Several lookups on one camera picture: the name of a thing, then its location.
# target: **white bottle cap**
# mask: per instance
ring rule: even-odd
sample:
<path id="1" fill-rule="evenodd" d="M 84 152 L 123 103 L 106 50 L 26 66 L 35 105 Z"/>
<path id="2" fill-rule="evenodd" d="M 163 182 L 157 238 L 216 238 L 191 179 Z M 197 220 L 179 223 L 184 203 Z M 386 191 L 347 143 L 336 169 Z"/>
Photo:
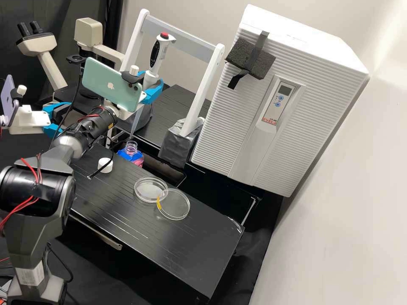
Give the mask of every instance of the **white bottle cap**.
<path id="1" fill-rule="evenodd" d="M 27 87 L 24 85 L 18 85 L 17 87 L 17 93 L 24 95 L 27 92 Z"/>
<path id="2" fill-rule="evenodd" d="M 130 75 L 137 76 L 137 73 L 139 72 L 139 67 L 136 65 L 131 65 L 130 70 L 128 71 Z"/>
<path id="3" fill-rule="evenodd" d="M 109 162 L 110 158 L 100 158 L 99 163 L 98 163 L 98 169 L 100 169 L 103 165 L 105 165 L 107 162 Z M 113 168 L 113 160 L 106 166 L 103 170 L 100 172 L 107 174 L 112 171 Z"/>

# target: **ribbed white casing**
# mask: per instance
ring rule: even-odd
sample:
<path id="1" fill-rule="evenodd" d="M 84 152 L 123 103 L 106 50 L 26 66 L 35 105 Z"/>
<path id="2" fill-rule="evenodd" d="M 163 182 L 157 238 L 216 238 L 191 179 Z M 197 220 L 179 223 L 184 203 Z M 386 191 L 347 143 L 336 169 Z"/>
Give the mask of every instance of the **ribbed white casing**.
<path id="1" fill-rule="evenodd" d="M 289 197 L 360 94 L 368 71 L 340 38 L 255 6 L 246 8 L 234 41 L 241 37 L 255 44 L 262 30 L 270 32 L 263 50 L 276 60 L 263 80 L 246 75 L 234 90 L 227 86 L 240 69 L 226 63 L 191 161 Z M 255 174 L 234 176 L 231 169 L 274 75 L 304 84 L 305 90 L 290 115 L 278 123 L 275 136 L 264 139 L 270 145 L 256 160 Z"/>

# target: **petri dish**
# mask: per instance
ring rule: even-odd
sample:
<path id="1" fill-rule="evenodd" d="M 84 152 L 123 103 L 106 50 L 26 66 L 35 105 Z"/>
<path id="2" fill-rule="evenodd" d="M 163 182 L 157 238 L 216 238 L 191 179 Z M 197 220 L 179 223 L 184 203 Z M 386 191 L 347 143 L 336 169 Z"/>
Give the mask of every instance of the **petri dish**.
<path id="1" fill-rule="evenodd" d="M 157 208 L 168 219 L 181 220 L 188 215 L 190 201 L 180 190 L 166 189 L 157 197 Z"/>
<path id="2" fill-rule="evenodd" d="M 167 188 L 167 184 L 157 177 L 143 177 L 134 184 L 137 197 L 148 203 L 155 203 L 158 197 L 163 200 L 166 196 L 163 191 Z"/>

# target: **white appliance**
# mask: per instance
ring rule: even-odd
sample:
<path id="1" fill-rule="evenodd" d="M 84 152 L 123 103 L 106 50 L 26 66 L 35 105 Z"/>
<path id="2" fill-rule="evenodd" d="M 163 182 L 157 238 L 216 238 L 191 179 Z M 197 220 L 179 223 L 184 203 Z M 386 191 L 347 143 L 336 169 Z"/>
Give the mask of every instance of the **white appliance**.
<path id="1" fill-rule="evenodd" d="M 248 185 L 289 197 L 347 108 L 368 71 L 340 38 L 248 5 L 234 42 L 276 57 L 263 80 L 226 63 L 191 161 Z"/>

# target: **bottle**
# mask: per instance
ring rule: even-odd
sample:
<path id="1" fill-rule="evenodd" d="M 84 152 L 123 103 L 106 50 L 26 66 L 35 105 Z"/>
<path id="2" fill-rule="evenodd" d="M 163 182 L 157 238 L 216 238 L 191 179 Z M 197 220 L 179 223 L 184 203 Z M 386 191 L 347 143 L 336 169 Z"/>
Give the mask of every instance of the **bottle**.
<path id="1" fill-rule="evenodd" d="M 143 167 L 144 156 L 139 150 L 137 150 L 137 142 L 127 141 L 126 146 L 119 150 L 117 154 L 135 165 Z"/>

